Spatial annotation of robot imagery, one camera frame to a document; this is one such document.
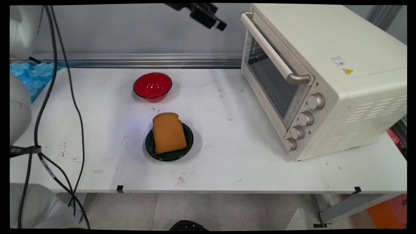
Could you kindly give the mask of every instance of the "tile floor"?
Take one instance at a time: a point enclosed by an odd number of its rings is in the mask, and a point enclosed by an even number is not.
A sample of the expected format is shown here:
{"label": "tile floor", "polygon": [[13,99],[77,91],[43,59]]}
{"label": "tile floor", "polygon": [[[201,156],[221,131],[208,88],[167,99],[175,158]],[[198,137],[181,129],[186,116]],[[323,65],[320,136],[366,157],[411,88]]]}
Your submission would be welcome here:
{"label": "tile floor", "polygon": [[[58,194],[65,202],[68,194]],[[284,230],[297,208],[308,229],[319,223],[311,194],[132,194],[89,193],[84,203],[92,229],[167,231],[182,219],[210,231]],[[367,211],[340,220],[329,229],[369,229]]]}

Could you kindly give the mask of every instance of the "black tape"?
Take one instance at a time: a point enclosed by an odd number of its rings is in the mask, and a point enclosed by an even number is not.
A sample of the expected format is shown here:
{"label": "black tape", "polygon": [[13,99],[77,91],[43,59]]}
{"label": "black tape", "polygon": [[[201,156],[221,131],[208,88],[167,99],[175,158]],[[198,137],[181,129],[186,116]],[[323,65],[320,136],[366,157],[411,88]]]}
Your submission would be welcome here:
{"label": "black tape", "polygon": [[41,153],[42,147],[40,145],[30,147],[19,147],[10,145],[10,158],[23,154],[29,154],[30,152],[32,152],[33,154]]}
{"label": "black tape", "polygon": [[327,224],[314,224],[313,228],[324,228],[324,227],[328,227]]}
{"label": "black tape", "polygon": [[355,189],[355,192],[353,192],[352,194],[358,194],[358,193],[361,192],[361,188],[359,186],[358,187],[354,187],[354,189]]}
{"label": "black tape", "polygon": [[120,192],[120,193],[124,193],[123,192],[123,187],[124,187],[124,185],[117,185],[117,192]]}

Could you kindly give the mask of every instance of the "toast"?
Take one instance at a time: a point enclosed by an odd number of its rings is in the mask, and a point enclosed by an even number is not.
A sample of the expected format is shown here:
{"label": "toast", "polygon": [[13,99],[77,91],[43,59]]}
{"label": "toast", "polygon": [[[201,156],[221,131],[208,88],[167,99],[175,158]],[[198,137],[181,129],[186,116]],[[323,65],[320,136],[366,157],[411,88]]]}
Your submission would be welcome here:
{"label": "toast", "polygon": [[160,113],[153,118],[153,137],[156,154],[187,147],[183,126],[176,113]]}

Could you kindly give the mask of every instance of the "black cable tie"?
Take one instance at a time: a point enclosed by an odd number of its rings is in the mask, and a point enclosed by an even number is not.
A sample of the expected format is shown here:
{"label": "black cable tie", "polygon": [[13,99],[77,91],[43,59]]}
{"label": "black cable tie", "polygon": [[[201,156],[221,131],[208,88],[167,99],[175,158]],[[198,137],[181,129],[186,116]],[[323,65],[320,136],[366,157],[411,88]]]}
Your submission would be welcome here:
{"label": "black cable tie", "polygon": [[42,147],[40,145],[30,146],[30,147],[19,147],[10,145],[10,158],[20,156],[23,154],[38,154],[42,152]]}

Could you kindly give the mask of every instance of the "gray wall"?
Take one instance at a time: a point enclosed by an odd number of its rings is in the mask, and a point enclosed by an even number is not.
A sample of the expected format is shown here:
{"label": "gray wall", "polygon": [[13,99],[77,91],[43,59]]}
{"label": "gray wall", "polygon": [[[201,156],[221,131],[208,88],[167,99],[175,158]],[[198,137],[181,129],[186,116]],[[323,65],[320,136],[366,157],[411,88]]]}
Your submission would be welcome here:
{"label": "gray wall", "polygon": [[[226,29],[208,29],[189,17],[157,4],[54,6],[67,53],[242,53],[245,27],[240,22],[249,3],[214,3]],[[50,53],[51,39],[43,15],[34,53]]]}
{"label": "gray wall", "polygon": [[357,15],[370,21],[371,17],[377,10],[377,5],[344,5],[346,8],[352,10]]}
{"label": "gray wall", "polygon": [[407,5],[400,9],[386,32],[407,45]]}

